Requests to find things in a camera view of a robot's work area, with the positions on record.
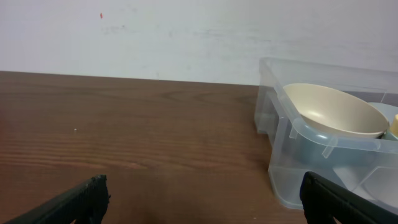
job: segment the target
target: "cream-colored bowl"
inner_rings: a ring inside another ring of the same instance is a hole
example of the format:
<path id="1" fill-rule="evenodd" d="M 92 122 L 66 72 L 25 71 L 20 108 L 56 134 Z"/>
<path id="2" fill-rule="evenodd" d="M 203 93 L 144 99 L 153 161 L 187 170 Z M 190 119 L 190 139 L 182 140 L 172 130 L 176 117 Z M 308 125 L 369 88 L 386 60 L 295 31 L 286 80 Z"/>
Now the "cream-colored bowl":
<path id="1" fill-rule="evenodd" d="M 377 138 L 389 127 L 380 111 L 348 93 L 306 83 L 289 84 L 284 90 L 305 122 L 320 131 Z"/>

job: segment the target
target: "white wall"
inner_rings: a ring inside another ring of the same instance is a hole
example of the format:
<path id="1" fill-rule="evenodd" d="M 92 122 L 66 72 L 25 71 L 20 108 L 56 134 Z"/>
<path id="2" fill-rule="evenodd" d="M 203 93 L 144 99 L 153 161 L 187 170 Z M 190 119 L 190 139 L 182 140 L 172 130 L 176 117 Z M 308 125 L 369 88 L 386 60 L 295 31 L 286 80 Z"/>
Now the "white wall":
<path id="1" fill-rule="evenodd" d="M 258 59 L 275 55 L 398 71 L 397 9 L 395 0 L 2 0 L 0 70 L 257 85 Z"/>

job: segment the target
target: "clear plastic bin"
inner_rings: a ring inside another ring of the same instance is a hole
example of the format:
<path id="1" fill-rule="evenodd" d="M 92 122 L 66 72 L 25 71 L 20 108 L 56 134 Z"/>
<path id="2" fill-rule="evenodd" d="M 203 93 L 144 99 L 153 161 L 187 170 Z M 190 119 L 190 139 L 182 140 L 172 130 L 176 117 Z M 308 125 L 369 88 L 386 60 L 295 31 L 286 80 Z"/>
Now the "clear plastic bin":
<path id="1" fill-rule="evenodd" d="M 268 172 L 280 202 L 302 208 L 300 186 L 311 170 L 398 214 L 398 142 L 318 131 L 306 124 L 283 89 L 291 83 L 312 83 L 398 106 L 398 73 L 264 58 L 260 74 L 254 120 L 272 146 Z"/>

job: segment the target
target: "yellow object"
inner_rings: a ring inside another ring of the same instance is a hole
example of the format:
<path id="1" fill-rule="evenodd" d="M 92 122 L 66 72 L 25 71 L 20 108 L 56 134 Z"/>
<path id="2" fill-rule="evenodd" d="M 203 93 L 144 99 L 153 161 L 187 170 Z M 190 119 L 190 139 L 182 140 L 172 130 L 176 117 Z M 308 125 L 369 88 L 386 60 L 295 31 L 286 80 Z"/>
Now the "yellow object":
<path id="1" fill-rule="evenodd" d="M 390 131 L 393 135 L 398 136 L 398 114 L 394 117 L 392 125 L 390 126 Z"/>

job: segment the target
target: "wood grain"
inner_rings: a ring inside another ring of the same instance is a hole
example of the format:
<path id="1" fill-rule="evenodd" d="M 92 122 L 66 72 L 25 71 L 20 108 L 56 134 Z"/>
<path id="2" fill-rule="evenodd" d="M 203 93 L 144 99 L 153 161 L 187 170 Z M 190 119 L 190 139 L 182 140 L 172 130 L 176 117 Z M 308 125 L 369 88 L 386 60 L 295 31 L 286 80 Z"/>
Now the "wood grain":
<path id="1" fill-rule="evenodd" d="M 103 223 L 306 223 L 281 206 L 256 86 L 0 72 L 0 222 L 96 174 Z"/>

